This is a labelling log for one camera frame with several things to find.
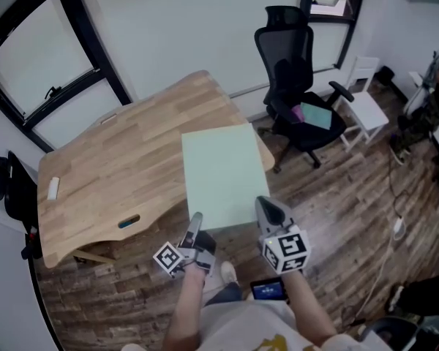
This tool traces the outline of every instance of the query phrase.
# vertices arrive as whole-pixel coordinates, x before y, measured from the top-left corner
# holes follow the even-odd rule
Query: sneaker
[[[404,289],[405,288],[401,284],[395,284],[394,286],[392,286],[390,290],[390,297],[385,305],[385,309],[387,313],[391,314],[393,311],[395,311],[398,300],[400,299],[400,296]]]
[[[389,142],[390,152],[392,153],[395,161],[399,163],[399,165],[404,165],[405,160],[403,159],[403,157],[401,157],[400,154],[395,153],[395,150],[394,150],[394,139],[395,138],[396,138],[395,135],[392,135],[392,137],[390,138],[390,142]]]
[[[221,264],[221,278],[225,284],[237,283],[236,269],[234,269],[234,265],[229,261],[224,261]]]

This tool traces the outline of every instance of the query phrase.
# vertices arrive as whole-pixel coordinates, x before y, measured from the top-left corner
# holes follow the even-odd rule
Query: pink cloth
[[[301,110],[301,105],[297,104],[296,106],[294,106],[292,109],[293,113],[296,115],[296,117],[298,118],[298,120],[300,120],[300,122],[304,122],[304,114],[302,113]]]

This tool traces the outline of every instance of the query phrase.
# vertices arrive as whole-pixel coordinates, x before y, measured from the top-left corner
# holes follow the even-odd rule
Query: black chair base
[[[265,133],[269,133],[272,135],[279,135],[273,130],[273,128],[269,128],[269,127],[259,127],[257,128],[257,133],[259,137],[263,137]],[[281,154],[279,154],[278,160],[275,162],[275,165],[273,166],[273,172],[275,174],[281,172],[281,164],[285,159],[286,155],[288,155],[288,152],[292,149],[292,147],[293,147],[292,142],[289,142],[286,145],[285,149],[281,152]],[[314,161],[314,168],[318,169],[322,165],[320,160],[317,158],[317,156],[314,154],[313,151],[308,151],[307,154],[309,154],[309,156],[311,156],[312,160]]]

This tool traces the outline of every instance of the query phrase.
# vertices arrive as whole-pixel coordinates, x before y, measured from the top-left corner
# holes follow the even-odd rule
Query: white chair
[[[348,127],[345,132],[340,135],[340,138],[346,146],[347,152],[349,152],[349,150],[351,150],[352,147],[354,147],[363,137],[366,138],[366,144],[369,144],[374,136],[382,130],[384,125],[389,123],[387,116],[367,92],[378,65],[378,58],[356,57],[346,88],[352,86],[357,80],[366,79],[363,91],[353,94],[353,102],[340,98],[335,105],[335,110],[337,110],[341,105],[342,100],[344,100],[344,103],[348,106],[351,117],[356,122],[354,126]],[[357,129],[360,130],[358,135],[351,142],[348,142],[345,133]]]

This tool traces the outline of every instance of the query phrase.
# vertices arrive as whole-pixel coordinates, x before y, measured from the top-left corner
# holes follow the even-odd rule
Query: white t-shirt
[[[241,301],[212,304],[200,316],[199,351],[319,350],[296,330],[291,308],[284,301]],[[366,351],[353,338],[330,338],[322,351]]]

